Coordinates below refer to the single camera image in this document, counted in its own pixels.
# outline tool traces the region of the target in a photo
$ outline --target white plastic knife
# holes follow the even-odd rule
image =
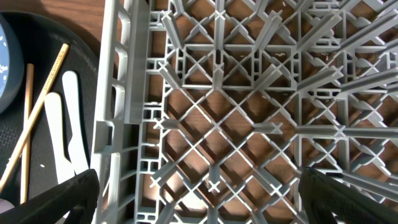
[[[57,172],[58,184],[75,176],[73,166],[65,157],[63,150],[62,131],[62,103],[57,93],[49,93],[44,101],[45,114],[49,122],[50,135],[55,158],[55,171]]]
[[[80,125],[79,86],[77,74],[67,71],[62,76],[63,92],[67,101],[72,138],[68,145],[69,157],[76,174],[88,169]]]

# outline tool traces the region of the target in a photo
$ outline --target dish rack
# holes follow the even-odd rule
[[[91,154],[103,194],[93,223],[267,223],[275,206],[286,208],[288,222],[307,223],[298,192],[303,166],[339,174],[377,202],[398,202],[398,176],[386,162],[398,129],[381,110],[398,103],[398,40],[385,41],[398,28],[398,3],[168,0],[159,9],[159,2],[105,3]],[[199,2],[208,15],[192,12]],[[376,16],[355,16],[358,5]],[[232,16],[232,8],[251,13]],[[256,23],[262,27],[253,32]],[[156,32],[167,34],[160,56],[151,54]],[[162,95],[151,101],[155,78]],[[229,108],[222,116],[215,95]],[[264,102],[260,115],[250,112]],[[184,103],[177,115],[168,109]],[[221,147],[212,139],[228,150],[211,156]],[[271,151],[260,161],[253,144]],[[182,150],[170,155],[170,147]],[[239,181],[229,175],[234,162],[232,174],[248,170]],[[385,178],[360,172],[369,166]],[[290,170],[287,178],[276,175],[281,170]],[[267,195],[263,202],[247,196],[253,185]],[[247,214],[225,215],[228,204]]]

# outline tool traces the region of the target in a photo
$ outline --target plastic grid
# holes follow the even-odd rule
[[[142,104],[143,119],[140,127],[139,145],[138,147],[121,149],[122,151],[138,150],[137,170],[129,170],[124,174],[118,170],[118,173],[114,175],[111,171],[109,178],[110,185],[112,185],[112,182],[119,183],[136,175],[135,195],[137,197],[130,195],[121,200],[120,186],[113,186],[113,190],[109,190],[112,193],[108,196],[108,208],[104,211],[106,213],[108,210],[113,215],[102,214],[98,220],[114,223],[114,221],[119,220],[118,215],[114,214],[117,214],[117,211],[134,200],[134,219],[127,222],[229,223],[231,220],[225,220],[219,215],[218,210],[231,200],[238,200],[251,214],[242,223],[267,223],[263,212],[280,202],[284,203],[293,213],[292,223],[307,223],[298,193],[300,168],[302,166],[314,166],[323,161],[327,161],[331,164],[331,167],[318,168],[318,170],[341,174],[342,177],[336,177],[337,180],[358,189],[378,202],[383,202],[387,198],[398,202],[397,176],[388,170],[386,164],[380,158],[388,142],[398,146],[398,128],[395,128],[395,123],[386,124],[382,114],[378,112],[386,98],[389,97],[398,102],[398,85],[396,83],[398,81],[396,57],[398,40],[384,42],[379,37],[390,28],[397,27],[398,12],[396,8],[398,1],[363,0],[378,13],[377,17],[371,21],[364,17],[357,18],[350,13],[350,10],[361,2],[360,0],[325,2],[286,0],[284,4],[294,9],[294,13],[286,19],[282,18],[282,12],[271,11],[269,14],[265,12],[271,1],[242,0],[245,5],[252,9],[253,13],[241,21],[229,16],[225,10],[233,1],[240,0],[207,0],[214,8],[214,13],[200,21],[187,11],[195,1],[170,0],[168,11],[155,11],[154,2],[149,1],[149,43],[152,41],[151,32],[167,31],[167,36],[164,57],[147,57],[146,59],[144,98],[147,98],[149,91],[149,77],[161,75],[164,79],[162,100],[160,103],[144,102]],[[185,16],[193,24],[193,28],[184,39],[177,28],[176,18],[179,16]],[[249,35],[247,25],[258,17],[264,21],[264,26],[258,37],[254,39]],[[312,25],[312,28],[303,34],[302,19]],[[211,21],[215,22],[214,38],[206,30],[206,26]],[[233,25],[233,29],[228,35],[224,33],[226,21]],[[299,38],[291,34],[288,28],[290,21],[296,21],[296,35]],[[359,31],[353,35],[348,35],[348,22],[357,27]],[[189,44],[190,40],[199,33],[203,34],[210,44]],[[247,44],[226,44],[239,34],[246,38]],[[285,44],[269,44],[277,35],[283,39]],[[151,44],[148,44],[147,55],[151,50]],[[195,59],[191,55],[192,51],[208,53],[199,59]],[[247,52],[247,54],[237,59],[231,55],[231,52]],[[376,57],[368,61],[365,58],[357,57],[358,54],[374,54]],[[319,55],[325,56],[326,60],[322,60]],[[212,73],[208,73],[207,69],[203,67],[203,64],[209,60],[212,60]],[[267,68],[262,67],[263,60],[270,62]],[[313,67],[320,69],[308,77],[308,74],[303,71],[304,60],[308,61]],[[207,84],[191,84],[189,82],[189,78],[197,70],[201,71],[208,79]],[[235,82],[232,85],[226,84],[228,78],[234,76],[237,71],[248,80],[249,84],[243,85],[240,82]],[[276,81],[281,77],[287,80],[288,85],[274,86],[273,83],[278,83]],[[126,89],[134,93],[134,90],[129,90],[128,85]],[[189,90],[206,90],[206,93],[200,97],[194,97]],[[237,101],[227,94],[227,91],[248,91],[249,93],[241,101]],[[288,97],[280,102],[269,94],[270,91]],[[175,92],[183,95],[192,104],[178,119],[171,118],[167,109],[169,97]],[[214,92],[224,96],[233,106],[233,109],[221,119],[212,117],[201,105]],[[243,108],[243,104],[256,93],[260,93],[275,108],[264,121],[259,123],[254,122]],[[366,100],[360,100],[358,95],[371,95],[376,100],[368,103]],[[308,121],[302,119],[302,102],[304,100],[310,102],[317,109],[317,112]],[[293,113],[287,109],[287,105],[291,103],[294,105]],[[353,121],[349,120],[351,108],[359,111],[359,115]],[[125,111],[125,114],[129,113],[128,106]],[[206,129],[200,139],[192,139],[180,124],[193,111],[199,112],[211,126],[211,128]],[[252,127],[252,131],[240,142],[231,139],[223,128],[223,123],[234,113],[239,113]],[[278,114],[281,114],[288,123],[273,122]],[[330,124],[315,124],[316,120],[321,117],[325,117]],[[360,124],[363,121],[369,121],[374,127],[361,126]],[[285,139],[283,144],[278,144],[271,136],[283,135],[285,129],[282,127],[287,124],[294,128],[294,133],[288,139]],[[123,129],[118,130],[119,127],[114,124],[108,126],[113,127],[114,139],[116,136],[122,136]],[[146,134],[150,129],[160,130],[159,143],[146,140]],[[199,145],[213,131],[218,132],[232,149],[216,162],[204,155],[203,151],[198,150]],[[171,133],[179,133],[183,141],[188,144],[188,149],[181,153],[178,159],[172,159],[165,150],[166,139]],[[274,149],[271,156],[261,164],[254,164],[248,155],[241,150],[255,134],[260,134]],[[362,143],[362,138],[375,140],[366,145]],[[319,139],[327,140],[327,144],[320,144]],[[318,151],[317,156],[307,164],[303,163],[304,141],[309,142]],[[148,147],[158,148],[159,156],[146,156]],[[350,154],[353,147],[362,152],[359,157],[354,159],[351,158]],[[111,149],[108,150],[113,159],[116,159],[113,157],[114,153],[120,153],[120,151],[112,152],[115,149],[114,141],[112,141]],[[290,149],[293,150],[292,156],[288,153]],[[337,155],[333,155],[333,152],[336,151],[338,151]],[[194,183],[179,166],[179,163],[191,152],[200,156],[208,165],[208,170]],[[239,155],[252,169],[251,174],[238,184],[232,184],[229,177],[225,176],[220,169],[224,162],[235,155]],[[263,169],[277,158],[282,158],[294,170],[294,176],[284,183]],[[115,164],[121,166],[120,162],[113,161],[111,167]],[[388,180],[381,182],[355,174],[358,169],[368,164],[374,164],[388,177]],[[148,174],[152,180],[151,187],[156,188],[155,207],[146,207],[141,203],[145,191],[144,176]],[[169,179],[175,175],[182,180],[185,191],[178,198],[170,199],[162,192],[164,192],[164,187]],[[271,196],[258,207],[253,207],[240,194],[252,179],[258,181]],[[214,194],[220,192],[221,185],[225,185],[229,193],[219,203],[212,204],[200,192],[199,186],[201,184],[205,184],[208,191]],[[287,199],[287,194],[290,192],[293,194],[292,202]],[[188,195],[189,197],[196,196],[200,203],[206,207],[207,214],[205,216],[200,218],[184,217],[181,213],[175,212],[175,207],[180,205]],[[109,204],[112,205],[112,203],[109,203],[109,199],[112,197],[115,198],[114,203],[118,205],[117,210],[109,206]]]

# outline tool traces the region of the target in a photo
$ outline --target black tray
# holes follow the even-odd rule
[[[34,102],[44,85],[49,71],[63,43],[70,44],[67,56],[62,64],[52,91],[61,95],[63,100],[63,123],[65,151],[72,136],[65,98],[63,96],[62,74],[73,70],[80,81],[80,108],[83,140],[87,158],[90,158],[93,139],[96,84],[98,77],[98,58],[91,49],[65,26],[46,17],[24,12],[2,12],[10,23],[21,44],[25,63],[33,63],[34,69]],[[25,82],[8,109],[0,114],[0,174],[6,168],[9,157],[14,150],[23,127]],[[57,185],[55,162],[49,126],[44,108],[39,114],[31,132],[29,198]],[[19,204],[21,182],[21,162],[7,181],[0,194],[14,205]]]

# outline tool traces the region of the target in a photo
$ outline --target wooden stick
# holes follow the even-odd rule
[[[27,128],[30,111],[32,110],[32,94],[33,94],[33,64],[26,66],[26,89],[25,89],[25,111],[24,111],[24,128]],[[20,203],[27,200],[27,192],[29,189],[29,159],[30,159],[30,134],[26,137],[26,143],[22,151],[22,170],[21,170],[21,198]]]
[[[63,44],[60,52],[58,53],[57,59],[55,60],[54,65],[51,68],[49,77],[45,81],[44,87],[43,87],[42,91],[40,92],[39,98],[37,99],[36,104],[33,107],[32,113],[29,116],[29,119],[26,124],[26,128],[24,127],[24,130],[22,131],[21,136],[19,136],[17,145],[15,146],[14,151],[12,152],[12,155],[7,163],[6,170],[4,171],[4,173],[1,177],[0,192],[3,190],[4,186],[6,185],[7,179],[10,177],[11,171],[14,168],[15,164],[17,163],[18,157],[24,148],[27,137],[33,128],[33,125],[40,113],[40,110],[43,107],[45,96],[49,93],[52,83],[54,82],[55,78],[57,77],[57,73],[60,70],[61,64],[68,52],[68,49],[69,49],[69,45]]]

